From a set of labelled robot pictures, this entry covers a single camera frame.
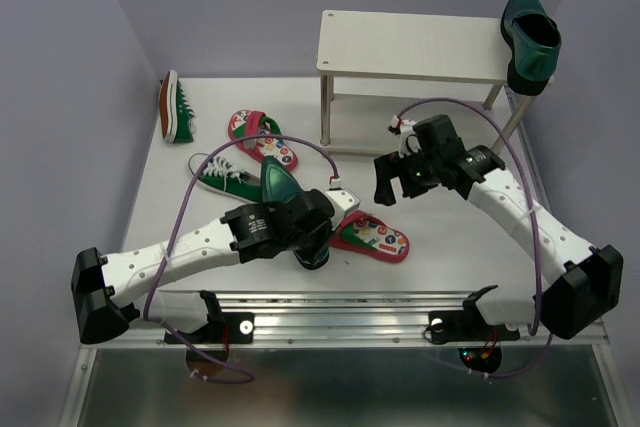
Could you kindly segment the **green loafer shoe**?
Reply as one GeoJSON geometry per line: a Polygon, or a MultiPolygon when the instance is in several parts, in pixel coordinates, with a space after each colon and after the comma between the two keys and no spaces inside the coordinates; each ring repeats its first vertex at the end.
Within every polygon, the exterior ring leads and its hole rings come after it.
{"type": "Polygon", "coordinates": [[[541,94],[557,68],[562,37],[540,0],[508,0],[500,32],[511,52],[507,85],[515,93],[541,94]]]}
{"type": "Polygon", "coordinates": [[[264,159],[260,181],[263,202],[287,202],[304,191],[289,170],[274,156],[264,159]]]}

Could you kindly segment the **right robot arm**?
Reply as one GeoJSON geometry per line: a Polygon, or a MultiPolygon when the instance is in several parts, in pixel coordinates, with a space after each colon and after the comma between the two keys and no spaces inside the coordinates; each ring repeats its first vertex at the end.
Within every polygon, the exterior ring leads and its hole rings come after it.
{"type": "Polygon", "coordinates": [[[438,314],[433,342],[481,340],[493,328],[512,340],[519,335],[511,328],[534,322],[568,340],[617,306],[621,253],[572,233],[488,147],[466,148],[446,115],[401,121],[392,131],[400,137],[399,149],[374,160],[375,203],[395,204],[394,179],[405,198],[445,187],[487,214],[534,262],[532,290],[490,285],[470,294],[461,309],[438,314]]]}

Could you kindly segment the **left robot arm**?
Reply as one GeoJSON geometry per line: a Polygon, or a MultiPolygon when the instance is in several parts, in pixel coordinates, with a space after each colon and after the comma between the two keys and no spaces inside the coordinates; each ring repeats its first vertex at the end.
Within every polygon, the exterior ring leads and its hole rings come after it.
{"type": "Polygon", "coordinates": [[[175,243],[114,254],[102,254],[95,247],[82,250],[71,277],[80,341],[99,344],[125,333],[142,315],[135,304],[141,297],[151,303],[150,317],[180,319],[184,332],[213,340],[222,331],[220,313],[189,300],[161,300],[152,289],[205,270],[272,259],[285,251],[312,264],[343,216],[333,198],[311,190],[287,202],[240,206],[175,243]]]}

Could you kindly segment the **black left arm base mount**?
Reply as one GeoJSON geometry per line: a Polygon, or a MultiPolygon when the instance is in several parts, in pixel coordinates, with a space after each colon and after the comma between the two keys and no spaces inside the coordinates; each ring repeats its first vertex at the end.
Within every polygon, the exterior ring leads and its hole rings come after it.
{"type": "Polygon", "coordinates": [[[213,292],[162,292],[161,299],[169,301],[169,324],[192,344],[253,343],[254,314],[224,310],[213,292]]]}

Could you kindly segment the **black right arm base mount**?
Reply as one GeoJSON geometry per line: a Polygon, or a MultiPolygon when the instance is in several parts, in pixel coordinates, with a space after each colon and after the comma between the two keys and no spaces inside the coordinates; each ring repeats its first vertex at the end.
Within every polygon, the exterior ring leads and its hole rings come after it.
{"type": "Polygon", "coordinates": [[[482,317],[477,302],[497,285],[486,286],[472,292],[458,310],[431,311],[422,337],[434,345],[449,342],[518,341],[518,330],[509,330],[505,324],[489,325],[482,317]]]}

